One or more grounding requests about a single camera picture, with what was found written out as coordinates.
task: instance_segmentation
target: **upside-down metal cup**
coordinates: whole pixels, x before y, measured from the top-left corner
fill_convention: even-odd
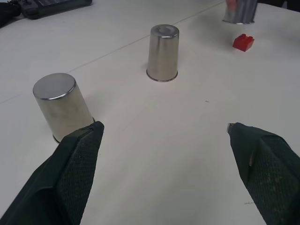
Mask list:
[[[179,30],[161,24],[151,29],[147,75],[155,81],[167,82],[177,77]]]
[[[223,21],[235,24],[254,23],[256,8],[257,0],[237,0],[236,9],[227,8]]]
[[[34,85],[33,95],[57,142],[94,122],[75,78],[69,74],[43,77]]]

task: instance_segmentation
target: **metal cup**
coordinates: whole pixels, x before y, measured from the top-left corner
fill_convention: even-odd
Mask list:
[[[147,75],[155,81],[167,82],[177,77],[179,30],[172,25],[151,29]]]
[[[257,0],[237,0],[237,8],[232,11],[227,8],[224,22],[235,24],[254,23]]]
[[[34,85],[33,95],[57,142],[94,122],[76,80],[69,74],[43,77]]]

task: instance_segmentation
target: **black object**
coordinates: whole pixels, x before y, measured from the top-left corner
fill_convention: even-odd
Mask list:
[[[299,0],[258,0],[259,3],[264,3],[277,7],[282,7],[285,1],[287,2],[287,9],[300,12]]]
[[[300,225],[300,158],[270,132],[229,124],[240,177],[267,225]]]
[[[0,225],[79,225],[89,198],[104,125],[64,137],[29,178]]]
[[[55,14],[72,8],[88,6],[92,0],[17,0],[22,13],[29,19]]]
[[[21,14],[21,7],[17,1],[0,2],[0,27],[10,21],[13,17]]]

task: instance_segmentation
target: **red toy block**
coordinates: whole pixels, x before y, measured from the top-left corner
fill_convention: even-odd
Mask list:
[[[246,34],[242,34],[234,40],[233,47],[243,52],[247,51],[253,45],[253,37],[247,37]]]

